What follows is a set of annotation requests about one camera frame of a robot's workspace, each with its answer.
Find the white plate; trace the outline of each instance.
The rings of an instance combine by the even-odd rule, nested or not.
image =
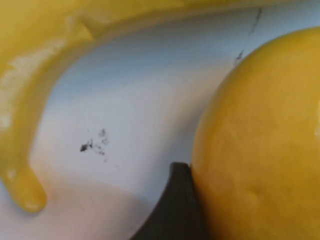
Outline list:
[[[129,239],[159,199],[170,163],[190,161],[199,116],[239,58],[319,25],[319,12],[313,0],[192,18],[81,58],[53,90],[31,156],[48,204],[27,215],[1,187],[0,239]],[[91,140],[96,147],[80,152]]]

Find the black plastic piece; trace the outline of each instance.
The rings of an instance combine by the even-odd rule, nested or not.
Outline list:
[[[212,240],[189,166],[172,163],[170,169],[170,178],[160,201],[131,240]]]

